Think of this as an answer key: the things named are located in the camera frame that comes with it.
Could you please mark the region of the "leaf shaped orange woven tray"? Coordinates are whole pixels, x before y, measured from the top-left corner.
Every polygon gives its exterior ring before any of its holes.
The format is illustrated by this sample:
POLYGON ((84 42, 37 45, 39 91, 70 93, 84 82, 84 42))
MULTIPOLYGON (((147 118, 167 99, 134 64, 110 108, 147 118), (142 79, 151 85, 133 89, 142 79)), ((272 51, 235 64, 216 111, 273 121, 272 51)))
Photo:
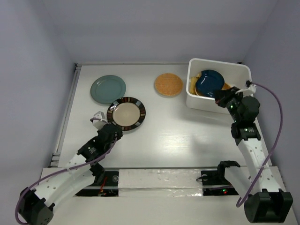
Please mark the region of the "leaf shaped orange woven tray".
MULTIPOLYGON (((195 77, 197 77, 199 79, 201 77, 201 74, 198 74, 195 77)), ((222 90, 227 90, 229 88, 231 88, 231 86, 229 84, 227 84, 227 83, 224 83, 224 85, 222 87, 222 90)))

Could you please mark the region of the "plain orange round plate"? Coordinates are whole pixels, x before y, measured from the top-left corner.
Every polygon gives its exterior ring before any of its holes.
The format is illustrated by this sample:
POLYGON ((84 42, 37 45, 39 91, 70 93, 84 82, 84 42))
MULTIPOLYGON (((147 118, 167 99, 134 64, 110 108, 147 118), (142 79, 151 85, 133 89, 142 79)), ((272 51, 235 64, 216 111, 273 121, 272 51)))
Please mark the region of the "plain orange round plate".
POLYGON ((195 89, 195 93, 196 93, 196 95, 202 96, 202 97, 208 97, 208 98, 213 98, 214 97, 213 93, 203 94, 202 92, 200 92, 197 89, 195 89))

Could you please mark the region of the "yellow green woven bamboo tray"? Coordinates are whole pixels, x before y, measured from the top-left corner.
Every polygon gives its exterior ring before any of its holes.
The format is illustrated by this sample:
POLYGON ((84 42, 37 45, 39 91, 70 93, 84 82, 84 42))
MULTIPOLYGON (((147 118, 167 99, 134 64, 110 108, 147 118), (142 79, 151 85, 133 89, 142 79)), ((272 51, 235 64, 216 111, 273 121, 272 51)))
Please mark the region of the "yellow green woven bamboo tray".
POLYGON ((195 84, 196 84, 197 80, 198 80, 197 77, 192 77, 190 80, 189 93, 192 95, 196 95, 195 84))

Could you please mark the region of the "dark blue shell shaped plate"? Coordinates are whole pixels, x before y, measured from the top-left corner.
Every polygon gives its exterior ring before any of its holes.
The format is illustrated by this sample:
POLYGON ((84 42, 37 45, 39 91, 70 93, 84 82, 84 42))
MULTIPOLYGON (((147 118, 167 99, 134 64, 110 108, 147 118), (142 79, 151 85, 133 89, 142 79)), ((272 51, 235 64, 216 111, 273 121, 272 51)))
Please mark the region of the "dark blue shell shaped plate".
POLYGON ((195 83, 195 90, 205 97, 214 98, 214 91, 221 90, 225 80, 223 76, 215 70, 203 70, 201 76, 195 83))

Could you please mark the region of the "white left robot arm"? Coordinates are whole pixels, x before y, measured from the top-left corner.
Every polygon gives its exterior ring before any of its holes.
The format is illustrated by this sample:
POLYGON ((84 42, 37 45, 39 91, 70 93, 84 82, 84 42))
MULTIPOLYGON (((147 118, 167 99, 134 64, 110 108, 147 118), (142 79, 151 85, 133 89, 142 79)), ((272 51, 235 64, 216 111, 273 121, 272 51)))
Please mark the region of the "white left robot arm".
POLYGON ((15 207, 20 225, 47 225, 55 211, 83 188, 102 184, 105 169, 99 163, 123 136, 122 129, 106 124, 84 144, 66 166, 25 188, 15 207))

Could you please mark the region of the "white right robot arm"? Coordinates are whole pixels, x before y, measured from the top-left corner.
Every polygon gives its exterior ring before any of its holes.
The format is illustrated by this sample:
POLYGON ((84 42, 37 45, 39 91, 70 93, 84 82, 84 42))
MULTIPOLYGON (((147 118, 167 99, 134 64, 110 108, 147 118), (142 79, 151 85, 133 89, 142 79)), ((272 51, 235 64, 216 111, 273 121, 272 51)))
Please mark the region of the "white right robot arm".
POLYGON ((231 134, 242 153, 249 176, 235 161, 222 161, 216 171, 219 183, 230 183, 239 194, 236 206, 243 207, 250 223, 283 223, 291 209, 293 197, 282 190, 267 162, 260 132, 255 123, 260 103, 243 90, 232 87, 214 91, 215 102, 228 110, 233 119, 231 134))

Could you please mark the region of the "black rimmed beige plate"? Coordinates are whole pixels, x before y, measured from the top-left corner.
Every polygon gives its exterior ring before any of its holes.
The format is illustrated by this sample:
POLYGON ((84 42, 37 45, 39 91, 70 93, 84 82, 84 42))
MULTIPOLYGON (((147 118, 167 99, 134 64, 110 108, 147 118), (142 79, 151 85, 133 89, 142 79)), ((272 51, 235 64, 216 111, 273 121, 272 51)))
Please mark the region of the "black rimmed beige plate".
POLYGON ((106 117, 109 123, 120 127, 122 131, 131 131, 142 125, 146 109, 139 99, 122 97, 111 103, 106 117))

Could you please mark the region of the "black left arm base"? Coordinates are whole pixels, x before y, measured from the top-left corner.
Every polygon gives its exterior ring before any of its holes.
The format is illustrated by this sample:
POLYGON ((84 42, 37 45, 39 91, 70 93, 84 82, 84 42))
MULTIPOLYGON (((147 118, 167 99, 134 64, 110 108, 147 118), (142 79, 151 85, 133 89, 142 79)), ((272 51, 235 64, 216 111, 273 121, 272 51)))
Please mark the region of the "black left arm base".
POLYGON ((119 196, 119 170, 107 170, 98 167, 94 182, 80 190, 75 196, 79 197, 117 197, 119 196))

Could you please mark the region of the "round orange woven basket plate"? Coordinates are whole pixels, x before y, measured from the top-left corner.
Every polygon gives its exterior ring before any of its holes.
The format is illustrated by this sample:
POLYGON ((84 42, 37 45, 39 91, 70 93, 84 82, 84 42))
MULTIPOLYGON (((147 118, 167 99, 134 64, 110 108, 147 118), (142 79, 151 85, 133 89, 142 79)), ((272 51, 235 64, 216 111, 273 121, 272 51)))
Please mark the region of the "round orange woven basket plate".
POLYGON ((181 93, 183 81, 176 74, 165 73, 155 79, 154 87, 159 94, 173 97, 181 93))

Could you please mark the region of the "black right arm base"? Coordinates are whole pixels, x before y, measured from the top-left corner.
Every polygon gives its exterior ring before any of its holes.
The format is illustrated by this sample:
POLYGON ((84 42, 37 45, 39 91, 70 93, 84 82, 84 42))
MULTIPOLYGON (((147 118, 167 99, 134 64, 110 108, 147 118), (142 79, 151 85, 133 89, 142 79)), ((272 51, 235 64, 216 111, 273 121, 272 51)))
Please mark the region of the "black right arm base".
POLYGON ((221 161, 216 169, 201 170, 201 176, 196 181, 202 183, 204 196, 230 196, 238 195, 231 183, 225 179, 225 169, 240 167, 236 161, 221 161))

